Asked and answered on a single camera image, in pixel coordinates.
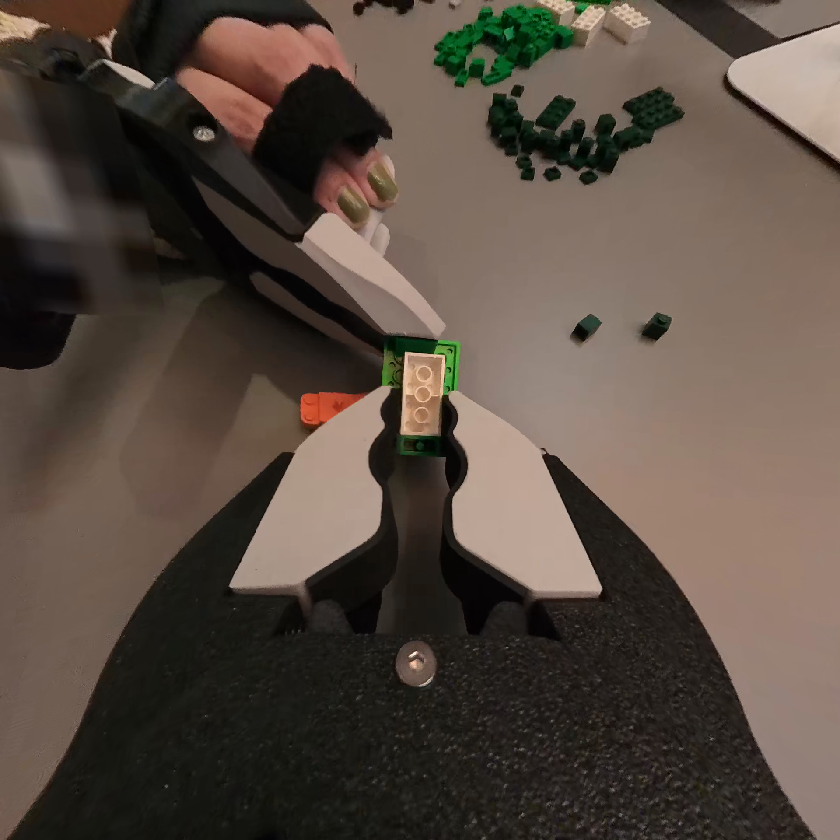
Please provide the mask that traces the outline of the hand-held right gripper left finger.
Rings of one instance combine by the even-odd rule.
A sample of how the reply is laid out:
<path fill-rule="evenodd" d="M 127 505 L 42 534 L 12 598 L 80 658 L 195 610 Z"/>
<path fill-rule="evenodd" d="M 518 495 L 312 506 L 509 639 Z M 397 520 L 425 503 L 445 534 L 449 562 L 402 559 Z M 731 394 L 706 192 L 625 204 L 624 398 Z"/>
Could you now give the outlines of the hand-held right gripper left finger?
<path fill-rule="evenodd" d="M 376 630 L 396 571 L 388 480 L 400 400 L 382 385 L 297 448 L 245 550 L 230 590 L 282 595 L 305 617 L 335 602 L 358 634 Z"/>

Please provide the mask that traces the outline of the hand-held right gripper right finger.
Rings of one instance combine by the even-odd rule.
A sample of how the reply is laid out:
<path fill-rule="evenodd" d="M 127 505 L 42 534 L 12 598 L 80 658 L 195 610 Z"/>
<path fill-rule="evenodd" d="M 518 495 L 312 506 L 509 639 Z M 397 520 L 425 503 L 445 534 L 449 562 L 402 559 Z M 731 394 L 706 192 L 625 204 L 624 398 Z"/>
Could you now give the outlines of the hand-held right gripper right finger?
<path fill-rule="evenodd" d="M 445 407 L 441 571 L 468 634 L 493 613 L 551 634 L 549 607 L 595 605 L 603 585 L 554 480 L 555 458 L 462 392 Z"/>

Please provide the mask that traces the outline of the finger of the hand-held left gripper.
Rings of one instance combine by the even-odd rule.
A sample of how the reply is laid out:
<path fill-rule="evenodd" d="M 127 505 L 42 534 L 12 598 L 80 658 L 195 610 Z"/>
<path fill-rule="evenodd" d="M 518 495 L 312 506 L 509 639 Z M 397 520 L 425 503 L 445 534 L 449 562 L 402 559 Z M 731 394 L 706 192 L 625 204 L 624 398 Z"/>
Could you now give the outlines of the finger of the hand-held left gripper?
<path fill-rule="evenodd" d="M 261 297 L 327 338 L 360 352 L 382 355 L 384 333 L 324 269 L 306 264 L 300 276 L 263 259 L 250 259 L 248 281 Z"/>
<path fill-rule="evenodd" d="M 346 292 L 384 335 L 436 340 L 444 321 L 382 255 L 337 215 L 321 214 L 299 248 Z"/>

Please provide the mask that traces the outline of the green and white lego assembly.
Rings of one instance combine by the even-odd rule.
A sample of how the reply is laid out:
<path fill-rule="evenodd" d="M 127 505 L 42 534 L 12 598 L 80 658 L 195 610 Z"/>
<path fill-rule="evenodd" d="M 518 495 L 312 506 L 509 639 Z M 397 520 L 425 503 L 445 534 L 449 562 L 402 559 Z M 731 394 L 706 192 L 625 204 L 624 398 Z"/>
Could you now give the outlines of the green and white lego assembly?
<path fill-rule="evenodd" d="M 459 387 L 461 344 L 453 340 L 390 336 L 381 383 L 401 393 L 396 451 L 408 457 L 444 452 L 444 398 Z"/>

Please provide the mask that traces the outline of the person's left forearm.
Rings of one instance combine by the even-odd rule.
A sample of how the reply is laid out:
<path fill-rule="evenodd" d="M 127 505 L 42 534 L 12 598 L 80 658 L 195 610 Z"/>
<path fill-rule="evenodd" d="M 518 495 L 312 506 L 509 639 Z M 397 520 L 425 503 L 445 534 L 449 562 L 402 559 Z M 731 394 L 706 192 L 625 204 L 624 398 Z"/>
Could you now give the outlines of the person's left forearm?
<path fill-rule="evenodd" d="M 328 21 L 306 1 L 132 1 L 112 40 L 112 60 L 157 82 L 174 74 L 203 31 L 218 18 L 295 29 Z"/>

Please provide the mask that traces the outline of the orange lego brick separator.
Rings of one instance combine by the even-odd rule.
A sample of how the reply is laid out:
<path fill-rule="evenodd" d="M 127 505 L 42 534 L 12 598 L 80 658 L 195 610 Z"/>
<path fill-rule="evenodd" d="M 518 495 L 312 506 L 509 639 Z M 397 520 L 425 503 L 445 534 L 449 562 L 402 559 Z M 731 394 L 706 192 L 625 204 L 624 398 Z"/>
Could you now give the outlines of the orange lego brick separator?
<path fill-rule="evenodd" d="M 299 417 L 301 425 L 314 430 L 367 396 L 366 393 L 311 392 L 301 395 Z"/>

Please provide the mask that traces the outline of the person's left hand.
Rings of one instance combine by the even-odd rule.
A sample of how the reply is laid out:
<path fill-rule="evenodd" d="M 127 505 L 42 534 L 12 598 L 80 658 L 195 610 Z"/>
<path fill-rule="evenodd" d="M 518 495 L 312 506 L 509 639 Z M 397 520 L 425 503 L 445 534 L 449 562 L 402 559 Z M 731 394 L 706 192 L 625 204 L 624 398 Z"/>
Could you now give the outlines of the person's left hand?
<path fill-rule="evenodd" d="M 175 76 L 237 146 L 252 154 L 289 86 L 314 67 L 339 74 L 358 90 L 354 69 L 325 27 L 264 26 L 227 16 L 204 30 Z M 384 211 L 399 196 L 382 152 L 372 147 L 361 153 L 343 141 L 327 151 L 308 192 L 355 230 L 369 221 L 373 209 Z"/>

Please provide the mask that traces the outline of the pile of dark green bricks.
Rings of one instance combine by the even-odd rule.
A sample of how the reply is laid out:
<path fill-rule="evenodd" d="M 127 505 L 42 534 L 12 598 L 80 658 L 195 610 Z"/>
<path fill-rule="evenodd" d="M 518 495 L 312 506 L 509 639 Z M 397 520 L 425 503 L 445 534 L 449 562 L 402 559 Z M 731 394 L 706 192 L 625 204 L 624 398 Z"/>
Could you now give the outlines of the pile of dark green bricks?
<path fill-rule="evenodd" d="M 555 183 L 570 172 L 580 183 L 594 184 L 613 175 L 625 153 L 650 145 L 657 132 L 686 114 L 672 92 L 655 87 L 625 100 L 622 117 L 603 112 L 587 122 L 576 115 L 576 100 L 558 94 L 528 119 L 520 104 L 523 92 L 517 85 L 493 93 L 486 127 L 490 141 L 525 183 L 538 178 Z"/>

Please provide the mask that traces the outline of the pile of bright green bricks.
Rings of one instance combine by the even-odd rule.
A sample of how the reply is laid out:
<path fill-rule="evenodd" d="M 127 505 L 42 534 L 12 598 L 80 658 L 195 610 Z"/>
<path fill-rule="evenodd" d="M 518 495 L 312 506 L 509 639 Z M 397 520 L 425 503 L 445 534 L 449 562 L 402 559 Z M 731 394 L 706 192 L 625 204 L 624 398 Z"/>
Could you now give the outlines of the pile of bright green bricks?
<path fill-rule="evenodd" d="M 574 44 L 575 5 L 558 15 L 544 5 L 517 4 L 497 14 L 480 9 L 476 18 L 449 30 L 434 46 L 434 66 L 458 88 L 480 83 L 485 88 L 507 81 L 518 69 L 529 69 L 555 50 Z"/>

